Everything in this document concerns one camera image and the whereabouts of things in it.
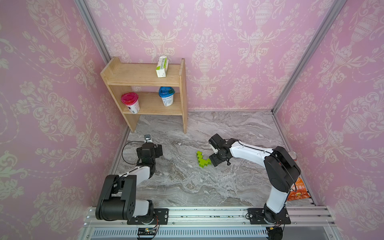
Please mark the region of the green lego brick base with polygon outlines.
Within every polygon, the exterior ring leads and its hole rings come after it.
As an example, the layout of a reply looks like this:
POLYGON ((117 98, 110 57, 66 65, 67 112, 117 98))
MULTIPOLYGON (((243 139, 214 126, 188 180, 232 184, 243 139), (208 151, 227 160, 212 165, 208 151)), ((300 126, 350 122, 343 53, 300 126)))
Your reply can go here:
POLYGON ((207 167, 212 164, 210 159, 204 159, 203 158, 203 153, 200 151, 197 151, 197 160, 198 164, 201 168, 207 167))

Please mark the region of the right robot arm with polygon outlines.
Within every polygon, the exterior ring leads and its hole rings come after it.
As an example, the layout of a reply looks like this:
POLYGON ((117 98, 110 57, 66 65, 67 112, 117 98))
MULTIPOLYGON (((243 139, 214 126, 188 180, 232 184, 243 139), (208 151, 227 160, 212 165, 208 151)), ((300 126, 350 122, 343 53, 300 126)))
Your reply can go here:
POLYGON ((295 152, 288 152, 284 147, 274 149, 262 148, 243 143, 237 139, 223 139, 215 134, 209 139, 214 153, 209 157, 214 167, 231 158, 244 159, 266 169, 272 185, 269 198, 264 205, 261 216, 267 224, 287 225, 291 221, 286 209, 286 202, 291 191, 296 191, 296 181, 301 169, 292 158, 295 152))

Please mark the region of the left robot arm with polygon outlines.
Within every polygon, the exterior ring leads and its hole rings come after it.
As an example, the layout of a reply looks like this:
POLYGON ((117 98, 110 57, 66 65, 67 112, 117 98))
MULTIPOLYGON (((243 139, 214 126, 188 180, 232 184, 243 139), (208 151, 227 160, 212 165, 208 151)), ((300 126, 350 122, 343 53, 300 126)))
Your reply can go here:
POLYGON ((137 148, 137 155, 138 161, 133 170, 121 175, 106 176, 96 207, 98 220, 156 223, 153 202, 138 200, 137 186, 154 175, 156 159, 163 155, 162 145, 143 143, 137 148))

